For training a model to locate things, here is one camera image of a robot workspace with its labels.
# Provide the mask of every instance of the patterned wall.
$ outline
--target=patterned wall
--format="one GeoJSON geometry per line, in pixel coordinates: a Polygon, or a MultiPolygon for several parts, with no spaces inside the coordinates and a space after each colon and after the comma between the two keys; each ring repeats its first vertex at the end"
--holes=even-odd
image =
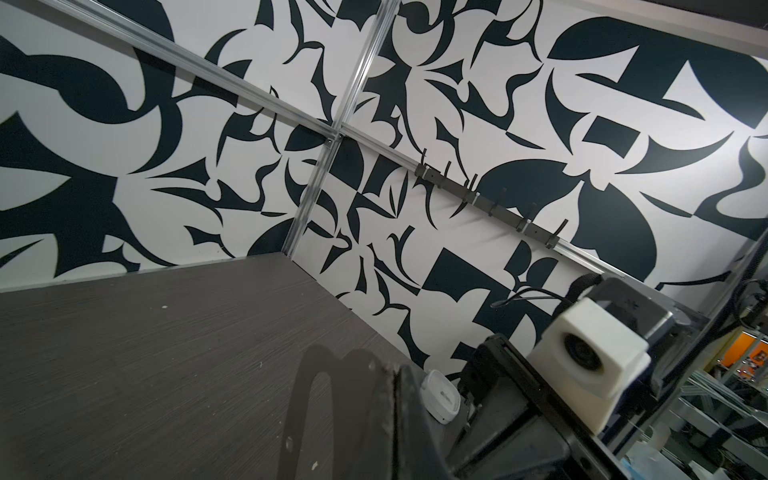
{"type": "Polygon", "coordinates": [[[353,123],[698,308],[768,226],[766,68],[555,0],[414,0],[353,123]]]}
{"type": "Polygon", "coordinates": [[[557,306],[490,302],[525,286],[565,293],[586,273],[350,139],[293,260],[418,365],[451,378],[492,333],[530,352],[557,306]]]}
{"type": "MultiPolygon", "coordinates": [[[[104,3],[323,119],[378,8],[104,3]]],[[[323,142],[34,2],[0,2],[0,97],[0,288],[279,251],[323,142]]]]}

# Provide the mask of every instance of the wood grain surface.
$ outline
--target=wood grain surface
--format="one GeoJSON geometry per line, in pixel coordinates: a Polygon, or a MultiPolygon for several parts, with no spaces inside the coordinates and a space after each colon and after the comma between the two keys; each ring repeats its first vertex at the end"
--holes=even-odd
{"type": "MultiPolygon", "coordinates": [[[[0,477],[275,478],[314,343],[408,362],[281,253],[0,294],[0,477]]],[[[319,376],[297,478],[330,406],[319,376]]]]}

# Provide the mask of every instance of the camera lens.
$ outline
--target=camera lens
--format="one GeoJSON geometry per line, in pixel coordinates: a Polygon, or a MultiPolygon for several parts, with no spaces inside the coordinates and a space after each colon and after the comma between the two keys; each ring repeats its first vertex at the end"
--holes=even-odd
{"type": "Polygon", "coordinates": [[[576,335],[571,333],[566,335],[563,344],[565,345],[565,350],[568,352],[568,355],[570,355],[574,362],[579,366],[592,372],[599,370],[603,366],[598,353],[589,346],[589,343],[586,343],[576,335]]]}

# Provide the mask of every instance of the wire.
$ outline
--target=wire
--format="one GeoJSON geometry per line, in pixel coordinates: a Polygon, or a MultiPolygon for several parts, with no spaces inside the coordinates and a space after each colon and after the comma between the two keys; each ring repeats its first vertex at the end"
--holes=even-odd
{"type": "Polygon", "coordinates": [[[537,288],[535,286],[530,286],[528,288],[524,288],[523,290],[520,290],[515,295],[510,296],[506,300],[497,300],[494,303],[491,303],[491,308],[502,308],[503,306],[507,306],[507,305],[509,305],[509,303],[514,302],[515,300],[536,300],[536,299],[545,299],[545,298],[553,299],[553,300],[560,300],[562,302],[568,302],[571,305],[573,305],[573,302],[571,302],[569,299],[565,298],[562,295],[558,295],[555,292],[551,292],[550,290],[545,290],[543,288],[537,288]],[[521,296],[523,293],[526,293],[526,292],[541,292],[541,293],[546,293],[549,296],[530,297],[530,298],[526,298],[524,296],[521,296]]]}

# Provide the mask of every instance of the metal frame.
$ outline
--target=metal frame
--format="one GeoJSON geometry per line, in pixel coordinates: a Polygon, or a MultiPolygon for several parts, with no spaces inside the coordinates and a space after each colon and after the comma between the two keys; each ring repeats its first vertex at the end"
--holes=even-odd
{"type": "MultiPolygon", "coordinates": [[[[722,48],[748,55],[768,58],[768,31],[686,12],[677,8],[658,5],[643,0],[548,0],[563,2],[602,15],[610,15],[639,25],[655,28],[673,35],[703,41],[722,48]]],[[[343,136],[358,141],[381,155],[415,171],[418,163],[412,158],[384,145],[378,140],[349,125],[356,99],[365,84],[370,65],[381,48],[390,25],[398,11],[400,0],[382,0],[376,13],[374,26],[366,40],[356,72],[343,97],[341,106],[332,125],[314,118],[285,101],[257,88],[223,68],[177,45],[161,35],[133,22],[95,0],[37,0],[69,17],[84,22],[112,37],[125,41],[176,67],[182,68],[218,87],[231,91],[240,97],[262,105],[280,117],[293,121],[329,140],[323,147],[316,167],[313,169],[296,218],[283,245],[283,252],[291,257],[296,252],[301,234],[306,229],[310,214],[322,190],[323,180],[330,170],[343,136]]],[[[626,273],[599,260],[589,253],[559,239],[554,251],[596,273],[612,272],[619,276],[626,273]]]]}

